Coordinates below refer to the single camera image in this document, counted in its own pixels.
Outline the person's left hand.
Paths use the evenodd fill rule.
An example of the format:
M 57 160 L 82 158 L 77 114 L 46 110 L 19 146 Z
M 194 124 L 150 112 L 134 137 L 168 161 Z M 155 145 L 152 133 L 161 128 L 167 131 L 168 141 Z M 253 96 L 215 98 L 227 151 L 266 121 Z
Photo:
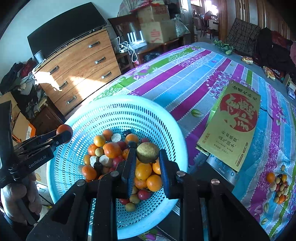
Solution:
M 7 217 L 15 222 L 27 224 L 27 220 L 17 205 L 17 201 L 24 197 L 29 200 L 29 210 L 39 215 L 42 210 L 42 204 L 39 192 L 36 187 L 35 173 L 28 175 L 29 185 L 26 187 L 20 183 L 6 185 L 1 189 L 1 202 Z

